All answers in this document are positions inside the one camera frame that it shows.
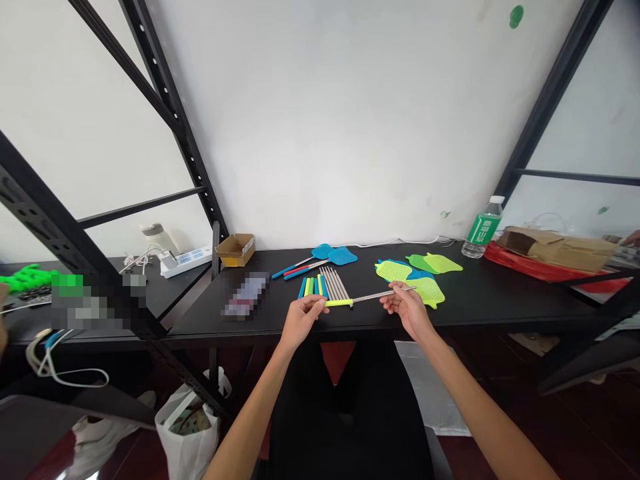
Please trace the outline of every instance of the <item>white wall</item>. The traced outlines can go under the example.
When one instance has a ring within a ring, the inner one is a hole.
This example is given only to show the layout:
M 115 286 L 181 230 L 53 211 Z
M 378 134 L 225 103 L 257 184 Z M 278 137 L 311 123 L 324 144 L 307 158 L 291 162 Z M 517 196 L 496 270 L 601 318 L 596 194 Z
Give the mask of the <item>white wall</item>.
M 117 2 L 93 3 L 144 70 Z M 505 0 L 148 3 L 230 230 L 274 249 L 465 235 L 582 1 L 527 4 L 516 30 Z M 76 217 L 191 186 L 68 3 L 2 2 L 0 35 L 0 128 Z M 195 198 L 156 210 L 89 233 L 107 255 L 150 221 L 209 240 Z M 1 260 L 50 257 L 0 215 Z
M 145 72 L 117 1 L 93 0 Z M 0 3 L 0 129 L 76 218 L 193 186 L 170 129 L 66 1 Z M 142 253 L 160 221 L 178 248 L 211 242 L 196 197 L 87 230 L 108 256 Z M 0 207 L 0 261 L 52 254 Z
M 640 3 L 613 2 L 527 168 L 640 177 Z M 640 189 L 522 177 L 501 228 L 554 211 L 571 233 L 626 236 L 640 228 Z M 600 208 L 609 207 L 605 213 Z M 545 228 L 560 229 L 552 217 Z
M 149 4 L 230 229 L 276 249 L 466 235 L 582 1 Z

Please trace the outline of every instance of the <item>power strip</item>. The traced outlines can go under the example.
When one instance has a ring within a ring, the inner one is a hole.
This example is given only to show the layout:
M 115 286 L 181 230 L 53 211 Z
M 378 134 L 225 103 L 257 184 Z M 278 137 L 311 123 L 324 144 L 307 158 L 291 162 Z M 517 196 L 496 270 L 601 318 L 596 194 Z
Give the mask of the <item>power strip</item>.
M 203 247 L 178 255 L 175 260 L 173 260 L 173 257 L 168 258 L 168 261 L 160 259 L 160 275 L 164 278 L 171 278 L 174 275 L 210 262 L 212 257 L 213 249 L 211 247 Z

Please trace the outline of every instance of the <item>black metal shelf frame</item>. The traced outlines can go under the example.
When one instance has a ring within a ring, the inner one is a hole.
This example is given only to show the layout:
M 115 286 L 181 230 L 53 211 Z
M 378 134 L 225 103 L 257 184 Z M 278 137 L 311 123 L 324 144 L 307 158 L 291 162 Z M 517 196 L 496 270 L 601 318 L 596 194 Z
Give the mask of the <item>black metal shelf frame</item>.
M 184 352 L 172 351 L 161 341 L 167 331 L 146 307 L 138 304 L 131 290 L 123 285 L 122 276 L 85 232 L 96 225 L 198 195 L 212 228 L 213 246 L 229 234 L 149 10 L 144 0 L 120 2 L 153 87 L 91 4 L 87 0 L 69 2 L 172 130 L 193 188 L 76 220 L 0 132 L 0 202 L 72 273 L 82 275 L 84 285 L 91 288 L 91 295 L 106 299 L 114 315 L 124 320 L 156 357 L 172 368 L 216 412 L 230 417 L 228 402 L 218 392 L 217 382 L 210 382 Z M 212 275 L 219 271 L 218 261 L 214 255 Z
M 640 187 L 640 178 L 527 168 L 538 142 L 540 142 L 564 92 L 612 3 L 613 0 L 585 0 L 580 12 L 578 12 L 495 189 L 494 195 L 504 196 L 505 204 L 523 175 Z M 639 275 L 640 270 L 630 269 L 598 277 L 558 282 L 557 285 L 568 288 L 572 285 L 583 283 L 631 277 L 632 280 L 626 287 L 612 296 L 597 310 L 599 315 L 614 315 L 622 320 L 640 310 Z

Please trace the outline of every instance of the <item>bottle cap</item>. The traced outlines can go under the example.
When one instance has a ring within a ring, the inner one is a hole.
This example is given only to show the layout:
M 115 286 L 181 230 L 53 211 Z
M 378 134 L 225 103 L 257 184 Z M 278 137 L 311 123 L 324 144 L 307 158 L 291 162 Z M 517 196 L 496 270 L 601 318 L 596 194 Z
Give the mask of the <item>bottle cap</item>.
M 162 228 L 161 223 L 152 223 L 148 227 L 140 225 L 140 231 L 146 237 L 150 237 L 152 235 L 157 235 L 158 233 L 164 232 L 164 228 Z

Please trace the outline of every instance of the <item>yellow handle grip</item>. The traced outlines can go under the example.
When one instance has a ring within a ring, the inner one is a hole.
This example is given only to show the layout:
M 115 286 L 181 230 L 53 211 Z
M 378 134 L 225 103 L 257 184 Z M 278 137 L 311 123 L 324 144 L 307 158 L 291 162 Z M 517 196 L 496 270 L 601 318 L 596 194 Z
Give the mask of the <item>yellow handle grip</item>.
M 353 299 L 329 300 L 325 303 L 325 307 L 339 307 L 341 305 L 353 305 Z

